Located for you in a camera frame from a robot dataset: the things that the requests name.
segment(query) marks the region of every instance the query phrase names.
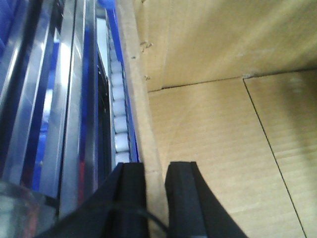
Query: cardboard surface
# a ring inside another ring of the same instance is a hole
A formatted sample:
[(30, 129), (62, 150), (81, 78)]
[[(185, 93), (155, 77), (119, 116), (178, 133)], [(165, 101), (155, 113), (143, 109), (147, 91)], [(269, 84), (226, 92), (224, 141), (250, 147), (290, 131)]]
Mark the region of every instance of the cardboard surface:
[(246, 80), (307, 237), (317, 237), (317, 71)]
[(316, 0), (134, 0), (148, 90), (317, 67)]
[(163, 175), (170, 161), (196, 161), (250, 238), (304, 237), (242, 79), (149, 95)]
[[(158, 149), (152, 131), (152, 118), (140, 58), (133, 3), (129, 0), (117, 0), (116, 6), (139, 158), (145, 164), (148, 210), (167, 224), (167, 199)], [(154, 238), (164, 237), (162, 230), (153, 222), (150, 222), (150, 233)]]

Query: white roller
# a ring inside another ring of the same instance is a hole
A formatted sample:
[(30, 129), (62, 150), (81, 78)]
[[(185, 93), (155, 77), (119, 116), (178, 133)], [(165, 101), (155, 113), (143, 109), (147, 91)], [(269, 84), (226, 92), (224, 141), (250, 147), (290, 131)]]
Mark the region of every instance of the white roller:
[(111, 59), (111, 61), (117, 61), (117, 54), (116, 54), (115, 50), (110, 51), (110, 59)]
[(125, 115), (124, 100), (117, 100), (112, 103), (113, 114), (115, 117)]
[(129, 163), (130, 162), (130, 154), (129, 152), (121, 152), (115, 155), (115, 165), (118, 163)]
[(129, 151), (128, 133), (119, 133), (114, 137), (116, 152)]
[(115, 133), (128, 132), (126, 116), (114, 117), (114, 130)]
[(119, 61), (113, 61), (110, 63), (112, 73), (121, 73), (122, 67)]
[(120, 100), (120, 99), (124, 99), (124, 88), (123, 86), (115, 86), (112, 88), (112, 96), (113, 99), (116, 100)]
[(123, 85), (122, 73), (113, 73), (111, 75), (111, 83), (113, 86)]
[(103, 65), (105, 67), (106, 74), (110, 72), (108, 68), (108, 54), (109, 54), (109, 32), (106, 27), (106, 20), (97, 18), (97, 43), (100, 51), (101, 58), (103, 60)]

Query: reflective metal surface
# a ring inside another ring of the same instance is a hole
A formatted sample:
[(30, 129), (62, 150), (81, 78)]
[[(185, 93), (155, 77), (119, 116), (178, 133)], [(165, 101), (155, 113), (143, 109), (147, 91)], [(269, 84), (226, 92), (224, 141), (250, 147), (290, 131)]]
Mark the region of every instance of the reflective metal surface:
[(13, 99), (12, 88), (21, 87), (18, 82), (17, 70), (23, 61), (25, 51), (25, 29), (30, 14), (29, 1), (22, 0), (17, 9), (16, 17), (12, 25), (12, 31), (8, 38), (6, 48), (0, 63), (0, 175), (3, 172), (5, 155), (8, 149), (10, 133), (14, 120), (16, 105), (9, 104), (9, 97)]
[(42, 117), (51, 65), (49, 58), (53, 49), (54, 2), (46, 0), (42, 5), (2, 175), (3, 179), (15, 184), (20, 184), (25, 158), (31, 160), (28, 161), (28, 172), (34, 165), (40, 130), (39, 120)]
[(85, 198), (98, 188), (98, 78), (96, 1), (87, 0), (85, 23), (85, 66), (87, 74), (87, 135), (85, 151)]
[(60, 33), (60, 47), (57, 58), (54, 92), (49, 120), (49, 130), (41, 173), (39, 191), (51, 197), (57, 197), (58, 194), (69, 75), (72, 62), (71, 49), (73, 42), (75, 6), (76, 1), (73, 0), (66, 1), (64, 6), (63, 22)]
[(32, 238), (48, 229), (55, 205), (44, 195), (0, 180), (0, 238)]
[(74, 211), (79, 202), (79, 164), (80, 150), (82, 149), (80, 146), (80, 139), (82, 125), (82, 80), (86, 1), (77, 0), (75, 11), (60, 189), (60, 217)]

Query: cardboard box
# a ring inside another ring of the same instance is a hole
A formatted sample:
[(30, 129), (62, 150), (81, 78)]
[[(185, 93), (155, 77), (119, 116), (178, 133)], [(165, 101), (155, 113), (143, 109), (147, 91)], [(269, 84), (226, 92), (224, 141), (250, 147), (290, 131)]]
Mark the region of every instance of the cardboard box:
[(167, 166), (197, 161), (249, 237), (316, 237), (317, 73), (276, 73), (317, 67), (317, 2), (117, 3), (148, 209), (167, 223)]

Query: roller conveyor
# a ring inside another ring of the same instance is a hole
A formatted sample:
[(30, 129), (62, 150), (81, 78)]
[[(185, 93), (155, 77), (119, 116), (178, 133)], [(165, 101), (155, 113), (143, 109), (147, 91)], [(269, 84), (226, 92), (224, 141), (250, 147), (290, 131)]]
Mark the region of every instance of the roller conveyor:
[[(138, 161), (129, 98), (106, 17), (106, 58), (98, 53), (96, 1), (0, 2), (7, 8), (0, 15), (0, 177), (4, 187), (37, 194), (38, 207), (53, 201), (51, 222), (38, 233), (90, 197), (119, 162)], [(15, 225), (2, 223), (3, 237), (19, 237)]]

